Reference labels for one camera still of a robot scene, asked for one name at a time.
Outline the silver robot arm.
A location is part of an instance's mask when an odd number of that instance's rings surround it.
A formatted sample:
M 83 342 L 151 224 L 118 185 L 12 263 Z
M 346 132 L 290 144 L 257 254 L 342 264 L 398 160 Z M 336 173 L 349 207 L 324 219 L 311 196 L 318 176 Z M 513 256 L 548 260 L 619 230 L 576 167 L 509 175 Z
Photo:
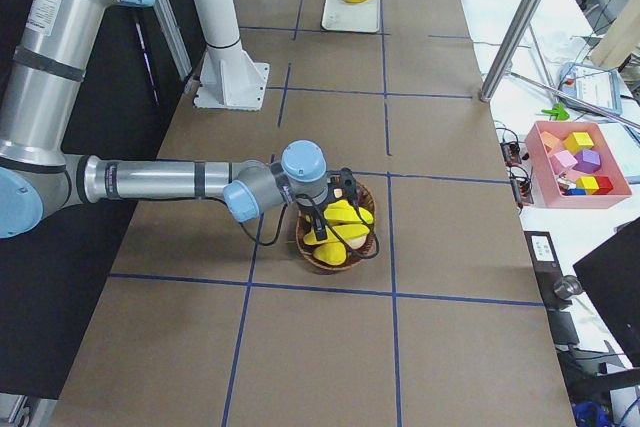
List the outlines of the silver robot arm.
M 327 205 L 329 168 L 310 140 L 267 161 L 159 158 L 185 83 L 153 100 L 136 20 L 158 41 L 178 32 L 170 0 L 31 1 L 1 98 L 3 238 L 109 201 L 209 200 L 238 223 Z

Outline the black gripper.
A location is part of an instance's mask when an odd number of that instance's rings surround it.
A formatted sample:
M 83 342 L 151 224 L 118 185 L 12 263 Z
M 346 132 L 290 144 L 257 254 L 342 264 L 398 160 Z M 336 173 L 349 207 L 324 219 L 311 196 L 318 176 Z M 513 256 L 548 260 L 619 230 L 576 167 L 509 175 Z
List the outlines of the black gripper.
M 304 218 L 308 218 L 307 222 L 313 227 L 313 233 L 317 242 L 326 241 L 328 235 L 326 233 L 327 221 L 324 217 L 324 211 L 327 208 L 327 199 L 320 200 L 309 194 L 298 194 L 297 205 Z

